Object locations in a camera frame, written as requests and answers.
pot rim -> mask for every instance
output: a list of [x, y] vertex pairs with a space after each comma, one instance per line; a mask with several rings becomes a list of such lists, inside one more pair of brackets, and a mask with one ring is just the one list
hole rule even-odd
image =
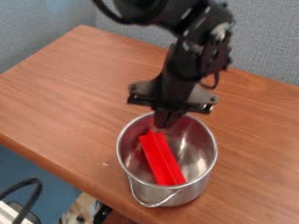
[[189, 186], [192, 184], [195, 184], [196, 182], [199, 182], [201, 179], [204, 179], [205, 176], [209, 175], [211, 173], [211, 170], [212, 170], [212, 167], [213, 165], [216, 164], [216, 161], [217, 161], [217, 157], [219, 157], [219, 147], [217, 147], [217, 141], [215, 139], [215, 136], [208, 128], [208, 126], [200, 121], [200, 119], [197, 119], [196, 117], [193, 117], [192, 115], [184, 115], [184, 116], [188, 116], [195, 122], [197, 122], [203, 128], [207, 130], [208, 134], [209, 134], [209, 137], [211, 137], [211, 142], [212, 142], [212, 150], [213, 150], [213, 159], [209, 163], [209, 167], [207, 169], [207, 171], [196, 178], [193, 179], [192, 181], [187, 182], [185, 184], [181, 184], [181, 185], [156, 185], [156, 184], [152, 184], [152, 183], [148, 183], [148, 182], [144, 182], [125, 167], [124, 165], [124, 162], [123, 162], [123, 159], [121, 159], [121, 156], [120, 156], [120, 142], [121, 142], [121, 138], [123, 138], [123, 135], [125, 134], [127, 132], [127, 129], [132, 126], [133, 123], [136, 123], [140, 119], [145, 118], [147, 116], [152, 116], [153, 115], [153, 112], [149, 112], [149, 113], [145, 113], [143, 115], [140, 115], [137, 118], [135, 118], [128, 124], [127, 126], [123, 128], [119, 136], [117, 136], [117, 140], [116, 140], [116, 156], [117, 156], [117, 161], [123, 167], [123, 170], [125, 171], [125, 174], [135, 180], [137, 181], [140, 184], [143, 185], [147, 185], [147, 186], [151, 186], [151, 187], [155, 187], [155, 188], [160, 188], [160, 189], [167, 189], [167, 190], [176, 190], [179, 188], [183, 188], [185, 186]]

pot handle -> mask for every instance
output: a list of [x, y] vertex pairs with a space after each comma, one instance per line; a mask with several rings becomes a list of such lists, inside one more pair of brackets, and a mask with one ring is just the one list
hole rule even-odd
[[136, 197], [136, 193], [135, 193], [135, 188], [133, 188], [133, 181], [132, 181], [132, 178], [128, 177], [128, 182], [129, 182], [129, 188], [131, 188], [131, 193], [133, 195], [133, 198], [136, 200], [136, 202], [144, 206], [144, 207], [159, 207], [161, 206], [177, 193], [181, 192], [181, 190], [176, 190], [172, 194], [169, 194], [163, 200], [160, 200], [159, 202], [156, 203], [147, 203], [147, 202], [143, 202], [137, 197]]

stainless steel pot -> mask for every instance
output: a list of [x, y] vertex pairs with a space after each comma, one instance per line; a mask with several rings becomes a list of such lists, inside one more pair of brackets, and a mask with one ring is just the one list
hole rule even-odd
[[204, 190], [217, 158], [216, 140], [204, 123], [189, 115], [169, 129], [159, 129], [165, 135], [187, 183], [157, 185], [137, 140], [152, 125], [153, 113], [149, 113], [124, 127], [116, 142], [117, 159], [139, 204], [144, 207], [176, 207], [195, 200]]

red plastic piece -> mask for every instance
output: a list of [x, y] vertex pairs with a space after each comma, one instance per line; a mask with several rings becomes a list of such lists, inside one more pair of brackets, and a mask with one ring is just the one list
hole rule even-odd
[[185, 178], [165, 141], [164, 134], [161, 132], [153, 133], [149, 129], [147, 134], [139, 137], [139, 141], [156, 183], [163, 186], [184, 184]]

wooden table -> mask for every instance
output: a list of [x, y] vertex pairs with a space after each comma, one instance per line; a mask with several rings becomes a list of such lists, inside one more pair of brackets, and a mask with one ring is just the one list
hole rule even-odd
[[133, 201], [116, 140], [148, 108], [125, 104], [127, 85], [155, 77], [164, 56], [77, 27], [0, 76], [0, 144], [140, 224], [299, 223], [299, 87], [237, 69], [211, 115], [195, 115], [219, 141], [207, 191], [176, 208]]

